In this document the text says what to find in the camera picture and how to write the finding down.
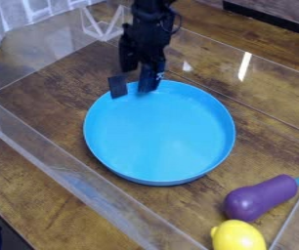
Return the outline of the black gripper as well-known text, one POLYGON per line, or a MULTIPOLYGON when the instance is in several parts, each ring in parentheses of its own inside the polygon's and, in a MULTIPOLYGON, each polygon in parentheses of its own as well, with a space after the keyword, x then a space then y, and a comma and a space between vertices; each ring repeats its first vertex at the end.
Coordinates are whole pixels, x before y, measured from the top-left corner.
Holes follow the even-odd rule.
POLYGON ((137 69, 143 63, 139 92, 148 93, 157 89, 164 77, 164 47, 175 33, 176 13, 167 9, 160 13, 132 10, 133 22, 124 23, 124 33, 119 41, 120 65, 124 72, 137 69))

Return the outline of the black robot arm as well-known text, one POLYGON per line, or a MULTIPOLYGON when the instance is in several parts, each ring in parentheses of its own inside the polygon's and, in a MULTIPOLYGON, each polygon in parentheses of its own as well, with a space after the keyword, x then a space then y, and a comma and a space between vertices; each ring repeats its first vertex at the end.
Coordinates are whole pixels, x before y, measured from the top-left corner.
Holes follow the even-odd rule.
POLYGON ((124 33, 119 41, 121 70, 129 72, 141 66, 139 92, 157 89, 165 70, 164 48, 175 33, 176 13, 171 4, 176 0, 135 0, 133 21, 123 24, 124 33))

